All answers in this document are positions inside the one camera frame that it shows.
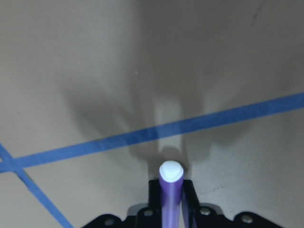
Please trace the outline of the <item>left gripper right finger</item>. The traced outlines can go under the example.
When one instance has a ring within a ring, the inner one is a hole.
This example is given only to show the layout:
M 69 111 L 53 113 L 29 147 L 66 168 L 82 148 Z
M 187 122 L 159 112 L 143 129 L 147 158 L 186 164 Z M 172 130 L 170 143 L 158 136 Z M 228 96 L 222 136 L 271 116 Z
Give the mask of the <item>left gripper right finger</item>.
M 200 202 L 191 180 L 184 180 L 182 186 L 181 209 L 186 228 L 197 228 L 197 216 Z

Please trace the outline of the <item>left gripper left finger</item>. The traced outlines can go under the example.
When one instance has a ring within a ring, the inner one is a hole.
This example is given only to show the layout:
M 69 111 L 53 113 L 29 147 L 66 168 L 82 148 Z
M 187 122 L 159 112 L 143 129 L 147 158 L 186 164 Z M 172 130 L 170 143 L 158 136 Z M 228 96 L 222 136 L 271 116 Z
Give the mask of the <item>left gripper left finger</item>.
M 137 228 L 161 228 L 162 207 L 161 187 L 159 180 L 149 181 L 149 193 L 147 206 L 141 208 L 136 215 Z

